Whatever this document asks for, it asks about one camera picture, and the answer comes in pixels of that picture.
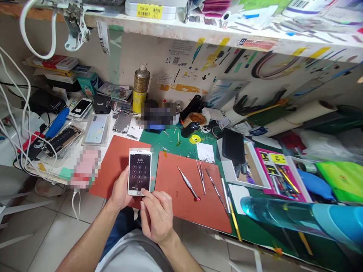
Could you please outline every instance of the black phone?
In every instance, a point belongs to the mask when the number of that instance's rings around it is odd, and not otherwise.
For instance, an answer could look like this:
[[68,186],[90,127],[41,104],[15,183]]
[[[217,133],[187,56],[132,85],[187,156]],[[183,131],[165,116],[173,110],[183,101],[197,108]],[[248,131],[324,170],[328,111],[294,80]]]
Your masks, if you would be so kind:
[[245,144],[242,134],[229,130],[223,130],[223,144],[222,155],[231,161],[244,164],[245,158]]

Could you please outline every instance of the gray shirt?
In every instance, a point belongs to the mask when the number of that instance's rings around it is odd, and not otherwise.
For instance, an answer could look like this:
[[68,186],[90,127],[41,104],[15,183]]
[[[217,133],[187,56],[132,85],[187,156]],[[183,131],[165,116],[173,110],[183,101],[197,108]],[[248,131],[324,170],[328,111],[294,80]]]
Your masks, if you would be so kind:
[[96,272],[174,272],[163,251],[142,231],[123,236],[98,263]]

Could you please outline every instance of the tile floor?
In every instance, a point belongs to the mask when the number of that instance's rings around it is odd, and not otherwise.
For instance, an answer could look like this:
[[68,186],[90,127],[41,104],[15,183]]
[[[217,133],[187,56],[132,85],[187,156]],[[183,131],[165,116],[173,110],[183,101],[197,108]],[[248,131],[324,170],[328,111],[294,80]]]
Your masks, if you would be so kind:
[[[81,216],[77,221],[71,207],[71,193],[53,199],[54,202],[47,206],[17,213],[12,217],[9,227],[0,235],[0,242],[29,233],[35,235],[0,249],[1,272],[55,271],[105,203],[103,198],[82,193]],[[32,192],[24,204],[44,200],[49,198],[37,196]],[[75,199],[75,206],[78,206],[78,197]],[[229,265],[229,259],[244,261],[245,271],[256,270],[251,251],[244,252],[237,246],[218,241],[201,228],[194,223],[174,218],[175,231],[206,272],[236,272]]]

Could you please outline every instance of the plastic bag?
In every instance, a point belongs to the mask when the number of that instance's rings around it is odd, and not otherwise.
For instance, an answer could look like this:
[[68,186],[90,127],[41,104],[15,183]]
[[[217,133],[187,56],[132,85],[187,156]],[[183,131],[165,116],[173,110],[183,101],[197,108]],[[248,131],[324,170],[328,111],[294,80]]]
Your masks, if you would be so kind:
[[35,184],[34,191],[37,195],[51,197],[51,196],[59,196],[64,194],[67,190],[67,186],[64,184],[51,184],[50,182],[44,179],[38,179]]

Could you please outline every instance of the green cutting mat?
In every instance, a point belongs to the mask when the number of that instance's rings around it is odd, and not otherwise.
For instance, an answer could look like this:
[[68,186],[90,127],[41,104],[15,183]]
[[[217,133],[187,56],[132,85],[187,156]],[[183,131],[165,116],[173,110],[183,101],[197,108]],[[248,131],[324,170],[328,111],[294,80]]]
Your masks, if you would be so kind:
[[[165,132],[161,132],[161,134],[153,133],[153,132],[146,132],[143,131],[140,142],[144,142],[147,144],[151,144],[153,148],[153,155],[152,155],[152,169],[151,174],[152,176],[156,177],[157,166],[158,166],[158,159],[159,159],[159,152],[164,151],[163,148],[167,149],[167,153],[176,154],[179,156],[187,157],[189,156],[192,159],[197,158],[197,146],[193,145],[189,142],[188,138],[183,138],[179,136],[179,140],[181,144],[176,146],[178,143],[178,133],[180,133],[181,125],[174,126],[172,125],[170,128],[167,128]],[[202,139],[202,143],[211,144],[213,145],[214,157],[216,161],[216,165],[219,167],[219,171],[224,177],[224,172],[222,168],[222,163],[220,161],[218,146],[216,138],[211,134],[204,134],[201,131],[197,131],[195,134],[199,135]],[[255,147],[264,148],[268,150],[272,150],[271,148],[256,143]],[[281,152],[281,150],[273,149],[272,151]],[[154,190],[155,183],[152,183],[151,189]],[[256,190],[253,188],[248,188],[250,195],[253,197],[264,197],[270,198],[270,196],[265,195],[261,190]],[[312,249],[314,256],[310,256],[304,244],[299,238],[299,235],[296,231],[287,230],[288,236],[290,237],[293,247],[290,246],[289,241],[286,239],[282,229],[280,227],[264,224],[261,222],[257,222],[252,220],[246,215],[239,215],[236,214],[239,230],[241,233],[241,237],[243,240],[249,241],[251,243],[264,245],[264,246],[278,246],[282,249],[284,253],[296,256],[302,260],[307,262],[335,270],[338,272],[345,272],[345,271],[352,271],[352,264],[348,260],[348,258],[342,253],[339,246],[331,240],[327,240],[325,238],[320,238],[314,235],[305,234],[306,239],[309,242],[309,245]],[[230,221],[233,229],[231,235],[233,237],[237,237],[237,234],[233,227],[233,221],[230,216]]]

